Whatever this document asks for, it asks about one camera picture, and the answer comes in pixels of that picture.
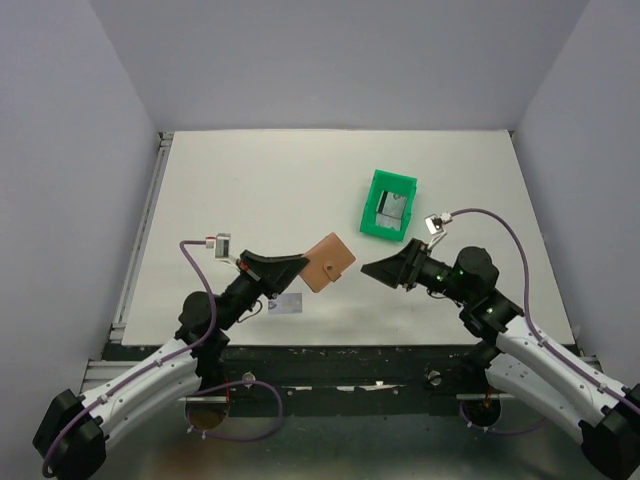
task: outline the cable connector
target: cable connector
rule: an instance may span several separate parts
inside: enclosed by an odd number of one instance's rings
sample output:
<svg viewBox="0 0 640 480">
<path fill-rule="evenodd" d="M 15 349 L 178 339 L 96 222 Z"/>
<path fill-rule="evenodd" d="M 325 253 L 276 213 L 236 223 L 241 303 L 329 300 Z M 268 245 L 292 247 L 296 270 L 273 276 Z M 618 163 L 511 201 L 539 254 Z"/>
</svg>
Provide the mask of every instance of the cable connector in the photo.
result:
<svg viewBox="0 0 640 480">
<path fill-rule="evenodd" d="M 431 241 L 429 242 L 428 249 L 433 248 L 447 235 L 447 231 L 444 226 L 447 223 L 453 221 L 453 216 L 449 212 L 444 212 L 440 215 L 429 215 L 424 219 L 424 223 L 427 225 L 427 230 L 431 234 Z"/>
</svg>

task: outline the brown wallet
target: brown wallet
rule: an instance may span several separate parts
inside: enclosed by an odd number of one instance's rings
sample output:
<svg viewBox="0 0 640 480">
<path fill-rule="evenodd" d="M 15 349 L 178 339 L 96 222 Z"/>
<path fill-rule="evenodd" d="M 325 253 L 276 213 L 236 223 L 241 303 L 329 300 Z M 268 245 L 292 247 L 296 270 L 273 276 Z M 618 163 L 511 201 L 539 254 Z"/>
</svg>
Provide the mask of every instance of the brown wallet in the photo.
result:
<svg viewBox="0 0 640 480">
<path fill-rule="evenodd" d="M 338 280 L 342 272 L 356 261 L 356 257 L 335 233 L 324 237 L 303 256 L 309 259 L 309 263 L 300 276 L 314 293 Z"/>
</svg>

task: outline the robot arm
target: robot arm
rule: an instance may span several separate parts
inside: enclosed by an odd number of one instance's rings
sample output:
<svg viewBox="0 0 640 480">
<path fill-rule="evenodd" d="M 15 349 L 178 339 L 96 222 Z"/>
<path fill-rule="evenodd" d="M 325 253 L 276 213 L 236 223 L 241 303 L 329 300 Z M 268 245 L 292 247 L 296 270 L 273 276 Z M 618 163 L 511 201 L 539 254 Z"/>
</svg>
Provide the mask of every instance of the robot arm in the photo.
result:
<svg viewBox="0 0 640 480">
<path fill-rule="evenodd" d="M 182 326 L 155 354 L 83 395 L 66 390 L 56 396 L 33 439 L 45 459 L 44 475 L 91 477 L 109 450 L 137 425 L 178 398 L 224 383 L 220 354 L 229 338 L 223 331 L 261 295 L 276 298 L 308 263 L 303 255 L 261 257 L 244 251 L 236 261 L 238 277 L 221 295 L 214 296 L 205 285 L 207 292 L 187 297 L 179 317 Z"/>
<path fill-rule="evenodd" d="M 422 285 L 453 300 L 467 330 L 482 339 L 465 361 L 483 372 L 489 385 L 563 428 L 602 473 L 628 478 L 640 465 L 640 385 L 625 387 L 549 338 L 528 312 L 495 288 L 499 271 L 484 249 L 462 249 L 453 266 L 432 258 L 451 220 L 448 214 L 429 217 L 430 244 L 413 239 L 398 254 L 364 265 L 362 272 L 392 288 Z"/>
</svg>

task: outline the metal floor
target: metal floor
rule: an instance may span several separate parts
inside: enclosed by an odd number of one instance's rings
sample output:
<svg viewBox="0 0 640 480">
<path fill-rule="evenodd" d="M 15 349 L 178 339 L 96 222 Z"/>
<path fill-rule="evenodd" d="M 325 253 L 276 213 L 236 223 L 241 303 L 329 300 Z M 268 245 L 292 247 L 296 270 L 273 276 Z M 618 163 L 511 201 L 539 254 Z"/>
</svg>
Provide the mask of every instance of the metal floor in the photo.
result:
<svg viewBox="0 0 640 480">
<path fill-rule="evenodd" d="M 183 407 L 177 403 L 125 438 L 95 480 L 604 479 L 553 425 L 497 437 L 471 431 L 457 417 L 289 417 L 271 438 L 231 443 L 187 434 Z M 499 426 L 538 418 L 508 401 Z M 268 422 L 228 419 L 221 428 L 247 433 Z"/>
</svg>

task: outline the screw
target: screw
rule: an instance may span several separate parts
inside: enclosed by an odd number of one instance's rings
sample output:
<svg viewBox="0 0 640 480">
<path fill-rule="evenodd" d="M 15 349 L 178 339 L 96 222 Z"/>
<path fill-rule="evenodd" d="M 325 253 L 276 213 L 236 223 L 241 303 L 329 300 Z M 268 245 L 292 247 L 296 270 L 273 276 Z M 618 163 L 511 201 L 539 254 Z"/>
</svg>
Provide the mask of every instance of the screw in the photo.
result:
<svg viewBox="0 0 640 480">
<path fill-rule="evenodd" d="M 437 387 L 442 383 L 442 377 L 440 376 L 440 372 L 437 370 L 431 370 L 429 375 L 427 375 L 427 380 L 429 380 L 429 383 L 434 387 Z"/>
</svg>

